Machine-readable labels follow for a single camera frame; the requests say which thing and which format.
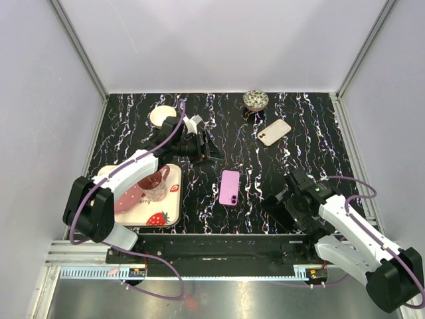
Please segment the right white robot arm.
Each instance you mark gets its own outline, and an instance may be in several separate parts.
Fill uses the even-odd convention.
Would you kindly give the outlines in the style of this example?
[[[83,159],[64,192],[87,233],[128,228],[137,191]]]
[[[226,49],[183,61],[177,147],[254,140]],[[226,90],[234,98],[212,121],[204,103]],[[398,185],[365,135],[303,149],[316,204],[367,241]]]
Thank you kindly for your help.
[[[376,230],[351,207],[358,195],[345,197],[333,177],[315,181],[302,169],[289,172],[284,189],[269,195],[262,208],[286,231],[305,233],[301,255],[308,263],[327,261],[355,278],[371,300],[391,313],[424,295],[422,257],[402,249]]]

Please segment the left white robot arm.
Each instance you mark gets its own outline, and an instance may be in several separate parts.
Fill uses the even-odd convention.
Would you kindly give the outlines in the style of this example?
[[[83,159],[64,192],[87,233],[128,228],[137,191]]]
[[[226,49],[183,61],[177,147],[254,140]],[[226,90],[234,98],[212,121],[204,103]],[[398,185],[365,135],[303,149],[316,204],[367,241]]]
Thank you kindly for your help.
[[[74,181],[62,217],[64,224],[87,240],[119,248],[127,262],[138,262],[143,247],[133,231],[115,221],[114,204],[137,182],[175,157],[187,157],[200,165],[224,159],[205,128],[190,132],[189,123],[181,117],[168,117],[141,149],[112,172],[92,179],[81,176]]]

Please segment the pink phone case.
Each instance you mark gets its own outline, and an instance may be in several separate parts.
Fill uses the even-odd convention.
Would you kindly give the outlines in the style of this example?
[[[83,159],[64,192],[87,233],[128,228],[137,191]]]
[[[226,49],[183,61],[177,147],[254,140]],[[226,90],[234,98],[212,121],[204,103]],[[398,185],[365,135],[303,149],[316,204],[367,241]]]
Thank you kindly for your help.
[[[259,132],[257,137],[266,147],[270,147],[289,133],[291,129],[291,126],[284,120],[278,119]]]

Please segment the purple smartphone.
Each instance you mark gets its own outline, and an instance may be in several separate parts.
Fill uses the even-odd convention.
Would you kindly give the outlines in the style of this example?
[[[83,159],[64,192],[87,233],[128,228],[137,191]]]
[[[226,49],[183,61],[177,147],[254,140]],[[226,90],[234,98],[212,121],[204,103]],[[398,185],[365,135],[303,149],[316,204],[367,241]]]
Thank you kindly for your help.
[[[224,170],[220,183],[218,202],[221,205],[235,206],[238,203],[240,173]]]

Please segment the black smartphone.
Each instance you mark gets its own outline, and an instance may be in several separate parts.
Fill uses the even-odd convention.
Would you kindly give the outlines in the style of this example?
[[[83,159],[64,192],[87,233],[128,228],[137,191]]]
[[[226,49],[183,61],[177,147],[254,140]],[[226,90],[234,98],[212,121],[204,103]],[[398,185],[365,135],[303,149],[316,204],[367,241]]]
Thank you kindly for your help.
[[[274,195],[269,195],[261,203],[262,209],[277,223],[278,227],[286,232],[296,229],[296,222],[286,209],[283,202]]]

